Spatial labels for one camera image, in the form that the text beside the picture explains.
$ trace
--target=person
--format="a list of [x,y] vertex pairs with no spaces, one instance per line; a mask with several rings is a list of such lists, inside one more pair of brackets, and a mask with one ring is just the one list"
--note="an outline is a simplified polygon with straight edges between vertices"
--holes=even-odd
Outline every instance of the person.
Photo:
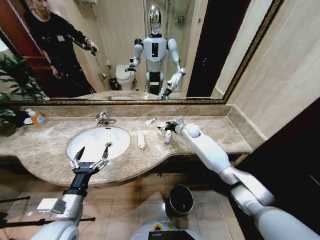
[[24,13],[30,34],[60,79],[64,95],[69,98],[95,93],[77,60],[73,42],[98,52],[97,45],[72,24],[50,11],[48,0],[29,0],[33,6]]

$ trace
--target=white sink basin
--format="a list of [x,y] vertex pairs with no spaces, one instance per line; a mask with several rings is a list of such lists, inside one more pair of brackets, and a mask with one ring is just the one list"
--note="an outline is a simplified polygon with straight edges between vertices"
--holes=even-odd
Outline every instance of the white sink basin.
[[84,153],[81,162],[97,162],[102,158],[106,149],[106,143],[112,143],[108,148],[108,160],[123,154],[130,144],[130,136],[127,131],[117,127],[96,127],[85,130],[74,136],[68,144],[66,154],[74,158],[83,147]]

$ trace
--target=vanity counter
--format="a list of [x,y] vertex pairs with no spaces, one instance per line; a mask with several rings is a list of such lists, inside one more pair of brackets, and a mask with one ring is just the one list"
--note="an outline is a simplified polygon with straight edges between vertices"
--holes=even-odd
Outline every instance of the vanity counter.
[[[164,145],[164,133],[157,129],[160,122],[173,117],[157,117],[149,126],[144,122],[152,117],[116,117],[117,123],[109,124],[126,130],[130,145],[120,156],[111,159],[89,184],[103,186],[121,184],[156,167],[175,155],[194,154],[182,136],[173,133],[169,145]],[[184,122],[197,124],[201,130],[220,145],[227,154],[249,154],[252,149],[226,116],[186,116]],[[69,186],[74,178],[67,145],[78,133],[96,128],[93,117],[52,117],[44,127],[23,126],[17,132],[0,139],[0,155],[15,155],[23,166],[36,177],[52,184]],[[137,134],[144,131],[146,148],[138,148]]]

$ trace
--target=floor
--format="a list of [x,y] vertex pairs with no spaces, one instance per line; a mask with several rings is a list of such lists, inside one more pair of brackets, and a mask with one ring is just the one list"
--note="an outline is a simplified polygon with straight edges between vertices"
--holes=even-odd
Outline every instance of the floor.
[[[193,209],[184,217],[168,217],[165,211],[166,196],[176,184],[189,187],[194,198]],[[228,198],[213,188],[198,177],[184,173],[164,173],[161,177],[149,174],[121,186],[90,187],[82,218],[96,217],[96,220],[80,222],[80,239],[128,240],[140,225],[158,220],[195,231],[208,240],[244,240]],[[48,215],[35,211],[37,203],[42,198],[59,198],[64,189],[33,178],[20,195],[31,196],[31,199],[16,201],[8,211],[8,222],[50,220]],[[0,240],[28,240],[41,228],[0,229]]]

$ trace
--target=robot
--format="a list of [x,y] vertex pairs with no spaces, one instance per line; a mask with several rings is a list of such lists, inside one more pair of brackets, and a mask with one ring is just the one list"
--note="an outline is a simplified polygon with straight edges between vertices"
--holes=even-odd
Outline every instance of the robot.
[[[182,116],[167,122],[161,131],[171,130],[188,141],[204,165],[216,172],[229,185],[235,186],[231,195],[238,206],[248,215],[253,216],[255,224],[266,240],[320,240],[320,236],[289,213],[270,206],[275,198],[250,173],[234,168],[225,151],[200,128],[185,124]],[[108,146],[98,162],[79,162],[85,150],[82,148],[70,160],[75,173],[71,186],[63,192],[62,199],[45,198],[37,209],[42,212],[57,214],[57,221],[43,227],[32,240],[77,240],[77,228],[83,211],[83,200],[90,177],[108,164]],[[130,240],[188,239],[204,240],[190,230],[180,230],[168,222],[149,222],[139,227]]]
[[[183,76],[186,74],[186,69],[180,67],[180,58],[178,53],[177,42],[174,39],[167,41],[160,32],[161,12],[157,5],[152,5],[149,9],[149,22],[151,34],[144,39],[136,39],[134,41],[134,57],[130,58],[129,68],[125,71],[137,71],[141,62],[141,54],[144,53],[146,58],[147,73],[146,88],[148,92],[155,95],[160,95],[158,98],[166,100],[169,95],[181,82]],[[166,83],[166,89],[161,92],[164,81],[164,73],[162,72],[162,64],[166,57],[167,50],[170,52],[173,63],[176,66],[176,73]]]

